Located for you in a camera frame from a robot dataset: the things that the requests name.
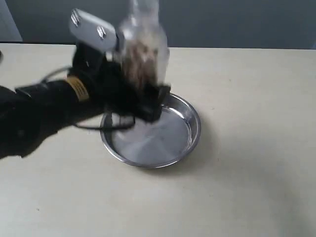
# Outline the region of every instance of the white table surface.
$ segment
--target white table surface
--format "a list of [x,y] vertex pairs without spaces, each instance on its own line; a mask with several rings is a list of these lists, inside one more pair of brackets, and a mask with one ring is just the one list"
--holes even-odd
[[[13,88],[70,64],[74,47],[0,50]],[[166,80],[201,116],[189,157],[143,170],[99,133],[65,129],[0,161],[0,236],[316,236],[316,51],[173,48]]]

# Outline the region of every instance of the bowl rim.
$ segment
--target bowl rim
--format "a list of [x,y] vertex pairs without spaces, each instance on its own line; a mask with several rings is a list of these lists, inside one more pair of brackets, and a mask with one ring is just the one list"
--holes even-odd
[[[157,169],[157,168],[163,168],[163,167],[167,167],[167,166],[170,166],[170,165],[173,165],[179,161],[181,161],[184,157],[186,157],[188,154],[190,154],[194,149],[195,147],[198,145],[198,142],[199,142],[199,139],[200,139],[200,135],[201,135],[201,120],[200,120],[200,117],[197,113],[197,111],[195,110],[195,108],[188,102],[186,101],[185,99],[183,99],[182,97],[176,95],[176,94],[173,94],[173,93],[170,93],[170,96],[171,97],[174,97],[178,100],[180,100],[182,103],[184,103],[187,107],[189,107],[193,114],[194,114],[194,117],[196,118],[197,120],[197,135],[196,135],[196,138],[195,140],[192,142],[192,144],[190,145],[190,147],[185,150],[185,152],[181,153],[181,155],[177,156],[175,159],[173,160],[170,160],[170,161],[167,161],[167,162],[164,162],[164,163],[158,163],[158,164],[150,164],[150,165],[142,165],[140,163],[136,163],[136,162],[133,162],[133,161],[130,161],[128,159],[126,159],[125,157],[121,156],[120,154],[118,154],[109,144],[109,142],[107,141],[106,139],[106,133],[101,131],[101,139],[102,139],[102,142],[105,146],[105,148],[108,150],[108,152],[114,156],[116,159],[122,161],[123,163],[125,164],[128,164],[128,165],[131,165],[131,166],[136,166],[136,167],[140,167],[140,168],[147,168],[147,169]],[[106,113],[103,115],[102,117],[102,120],[101,120],[101,126],[103,126],[106,118],[108,116],[110,116],[111,113]]]

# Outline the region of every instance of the yellow label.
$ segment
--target yellow label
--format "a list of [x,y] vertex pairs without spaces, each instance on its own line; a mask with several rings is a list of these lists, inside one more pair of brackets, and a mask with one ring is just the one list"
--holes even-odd
[[70,76],[66,78],[66,82],[74,89],[80,102],[89,99],[88,91],[81,80],[74,76]]

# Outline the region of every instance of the clear plastic bottle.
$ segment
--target clear plastic bottle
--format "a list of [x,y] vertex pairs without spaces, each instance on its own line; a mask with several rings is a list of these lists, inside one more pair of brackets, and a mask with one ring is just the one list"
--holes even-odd
[[169,60],[167,36],[159,23],[159,0],[130,0],[130,13],[120,31],[125,42],[121,63],[138,89],[164,81]]

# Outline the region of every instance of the stainless steel bowl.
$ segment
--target stainless steel bowl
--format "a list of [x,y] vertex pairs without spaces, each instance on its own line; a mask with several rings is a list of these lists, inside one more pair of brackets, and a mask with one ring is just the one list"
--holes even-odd
[[[101,125],[112,125],[112,115]],[[155,124],[136,125],[127,132],[101,132],[107,150],[122,162],[141,168],[161,168],[187,156],[198,144],[201,122],[195,109],[181,97],[171,94],[163,103],[161,118]]]

